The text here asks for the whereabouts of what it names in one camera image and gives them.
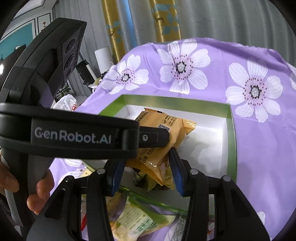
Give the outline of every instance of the gray curtain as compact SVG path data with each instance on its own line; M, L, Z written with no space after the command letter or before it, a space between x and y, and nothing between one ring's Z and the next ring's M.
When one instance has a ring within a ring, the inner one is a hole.
M80 52L95 74L99 76L99 67L95 57L95 50L109 46L105 19L100 0L59 0L53 7L54 19L58 17L71 18L87 22L86 31ZM69 82L76 95L89 96L91 91L77 70L71 74Z
M137 44L156 42L148 0L128 0ZM296 65L296 37L268 0L175 0L181 37L210 37L278 51Z
M134 23L132 22L130 6L128 0L116 0L118 15L120 20L120 25L122 29L122 37L124 42L124 48L126 53L138 46L136 41L136 33L137 27L134 27Z

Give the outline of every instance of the finger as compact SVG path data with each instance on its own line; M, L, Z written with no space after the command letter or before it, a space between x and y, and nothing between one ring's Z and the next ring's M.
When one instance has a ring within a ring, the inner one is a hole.
M33 212L40 211L46 202L47 199L41 199L37 193L31 194L27 199L28 208Z
M0 193L1 193L3 196L6 196L6 195L5 195L4 188L3 188L3 187L0 187Z
M0 186L11 192L17 192L20 188L17 179L0 162Z
M34 211L34 214L39 215L40 212L41 212L41 210L39 210L39 211Z
M50 191L54 188L54 178L50 170L47 171L46 177L37 183L37 194L41 199L49 198Z

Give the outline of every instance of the gold curtain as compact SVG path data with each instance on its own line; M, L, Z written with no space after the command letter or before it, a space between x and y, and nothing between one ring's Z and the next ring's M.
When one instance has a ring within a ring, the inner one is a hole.
M107 32L115 63L126 54L116 0L102 0Z
M175 0L149 0L158 42L181 39Z

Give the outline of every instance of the orange snack bag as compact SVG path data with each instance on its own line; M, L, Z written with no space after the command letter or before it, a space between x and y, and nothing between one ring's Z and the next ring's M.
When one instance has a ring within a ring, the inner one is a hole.
M195 129L196 123L147 108L136 120L140 126L167 129L170 141L162 148L139 148L137 158L127 160L126 166L141 170L163 186L167 167L165 156L172 147L177 148L182 143L185 136Z

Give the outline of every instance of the cardboard box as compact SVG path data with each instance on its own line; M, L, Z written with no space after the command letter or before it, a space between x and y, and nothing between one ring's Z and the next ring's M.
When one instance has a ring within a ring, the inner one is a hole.
M160 110L169 115L195 121L197 127L177 149L180 157L212 177L230 176L236 181L237 153L234 124L230 106L227 104L193 99L160 96L122 95L106 107L100 115L136 119L144 107ZM97 169L104 161L85 160ZM146 192L133 184L133 171L126 167L121 190L130 196L172 211L186 213L189 198L180 197L176 190ZM210 214L214 214L213 196L210 197Z

